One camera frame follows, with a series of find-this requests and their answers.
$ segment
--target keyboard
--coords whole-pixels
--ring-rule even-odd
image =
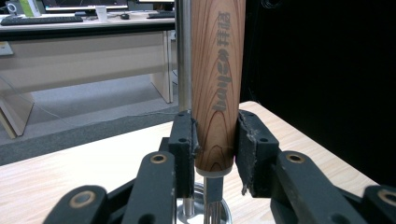
[[[148,14],[148,19],[168,19],[174,17],[175,17],[175,11],[161,11],[161,12]]]
[[[37,25],[37,24],[52,24],[52,23],[66,23],[66,22],[82,22],[79,16],[72,17],[6,17],[1,20],[2,26],[12,25]]]

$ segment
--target gray floor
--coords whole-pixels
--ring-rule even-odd
[[[160,118],[157,122],[167,121],[177,112],[177,76],[175,74],[173,80],[174,102],[171,104],[166,103],[150,83],[149,75],[32,92],[35,105],[23,136],[10,139],[4,127],[0,126],[0,161],[2,161],[0,163],[6,164],[29,158],[29,156],[16,156],[13,159],[10,156],[14,157],[15,153],[23,153],[24,150],[27,152],[27,148],[32,146],[33,143],[40,144],[39,141],[44,143],[44,141],[48,142],[49,139],[56,139],[54,136],[57,136],[57,134],[65,136],[61,141],[67,141],[67,136],[72,135],[74,130],[84,130],[81,132],[89,136],[87,130],[90,128],[100,130],[102,124],[111,123],[115,125],[117,120],[123,118],[133,118],[144,123],[142,119],[146,119],[146,116],[142,115],[152,112],[156,113],[151,116],[151,120],[155,120],[161,115],[167,115],[167,118]],[[125,132],[144,128],[142,126],[144,124],[140,125],[139,122],[132,122],[131,125],[136,127],[124,129]],[[31,153],[32,156],[51,152],[51,149],[43,150],[43,152],[38,150],[35,149],[35,152]]]

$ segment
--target brown cylindrical object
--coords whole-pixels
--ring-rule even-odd
[[[245,34],[245,0],[192,0],[191,113],[197,120],[200,175],[233,167]]]

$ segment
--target desk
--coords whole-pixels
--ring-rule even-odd
[[[147,16],[136,12],[126,21],[110,15],[107,23],[0,26],[0,41],[14,52],[0,56],[0,121],[8,134],[23,134],[33,104],[16,96],[7,82],[33,102],[31,91],[150,74],[165,102],[173,102],[171,45],[175,51],[176,43],[170,31],[175,19]]]
[[[280,143],[282,150],[309,156],[335,186],[361,196],[375,182],[334,156],[309,137],[262,106],[240,105],[255,113]],[[136,177],[145,155],[157,151],[169,136],[172,122],[110,137],[48,155],[0,167],[0,223],[41,223],[50,209],[71,189],[99,185],[107,192]],[[203,183],[201,176],[196,182]],[[233,223],[273,223],[269,199],[241,195],[236,166],[224,177],[224,199]]]

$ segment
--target desk leg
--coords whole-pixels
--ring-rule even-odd
[[[33,108],[30,93],[0,97],[0,122],[10,138],[23,135]]]
[[[172,48],[171,32],[163,31],[163,72],[150,74],[151,83],[157,88],[166,103],[172,103]]]

